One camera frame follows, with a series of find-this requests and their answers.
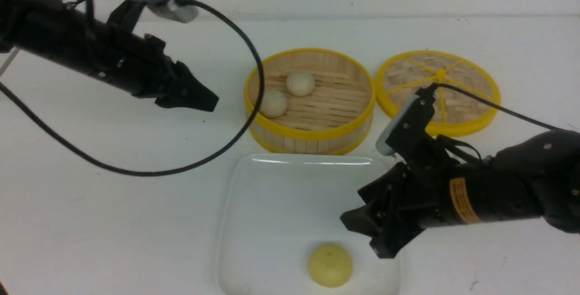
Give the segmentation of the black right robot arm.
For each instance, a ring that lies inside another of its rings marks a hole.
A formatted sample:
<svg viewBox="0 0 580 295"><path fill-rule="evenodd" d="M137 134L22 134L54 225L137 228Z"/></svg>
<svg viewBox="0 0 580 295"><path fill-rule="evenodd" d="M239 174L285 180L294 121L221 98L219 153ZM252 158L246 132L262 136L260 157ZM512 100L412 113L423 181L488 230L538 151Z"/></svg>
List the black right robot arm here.
<svg viewBox="0 0 580 295"><path fill-rule="evenodd" d="M448 140L423 133L389 145L404 159L362 187L364 205L344 212L348 231L370 238L381 259L392 259L423 231L543 218L579 233L579 134L553 130L486 160L460 163Z"/></svg>

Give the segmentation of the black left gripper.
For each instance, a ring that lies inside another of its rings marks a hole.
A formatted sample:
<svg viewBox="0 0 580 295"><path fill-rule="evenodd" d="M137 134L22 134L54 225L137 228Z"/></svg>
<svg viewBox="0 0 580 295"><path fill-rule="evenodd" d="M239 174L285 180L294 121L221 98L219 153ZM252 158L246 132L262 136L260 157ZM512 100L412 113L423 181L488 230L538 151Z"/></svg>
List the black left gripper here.
<svg viewBox="0 0 580 295"><path fill-rule="evenodd" d="M91 78L139 98L155 98L165 108L189 108L213 112L219 97L177 61L164 55L165 43L156 37L140 37L118 26L86 28L86 49Z"/></svg>

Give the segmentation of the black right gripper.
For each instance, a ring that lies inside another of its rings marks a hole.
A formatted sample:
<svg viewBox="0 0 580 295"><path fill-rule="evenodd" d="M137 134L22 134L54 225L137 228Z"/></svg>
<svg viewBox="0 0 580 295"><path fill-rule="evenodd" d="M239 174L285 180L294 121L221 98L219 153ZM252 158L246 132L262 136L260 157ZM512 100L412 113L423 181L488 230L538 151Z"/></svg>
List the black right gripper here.
<svg viewBox="0 0 580 295"><path fill-rule="evenodd" d="M402 162L357 192L364 204L340 215L348 231L372 237L380 259L394 259L401 249L431 227L454 224L450 179L454 163L418 171Z"/></svg>

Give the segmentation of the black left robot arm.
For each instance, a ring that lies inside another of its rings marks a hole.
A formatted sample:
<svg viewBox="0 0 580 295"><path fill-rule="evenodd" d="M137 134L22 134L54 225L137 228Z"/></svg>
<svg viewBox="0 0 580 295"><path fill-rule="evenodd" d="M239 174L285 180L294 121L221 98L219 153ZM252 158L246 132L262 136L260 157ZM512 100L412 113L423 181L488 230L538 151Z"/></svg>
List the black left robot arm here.
<svg viewBox="0 0 580 295"><path fill-rule="evenodd" d="M133 32L145 8L180 23L198 14L178 0L124 0L102 22L94 0L1 0L1 49L22 49L163 108L214 111L219 97L165 55L164 41Z"/></svg>

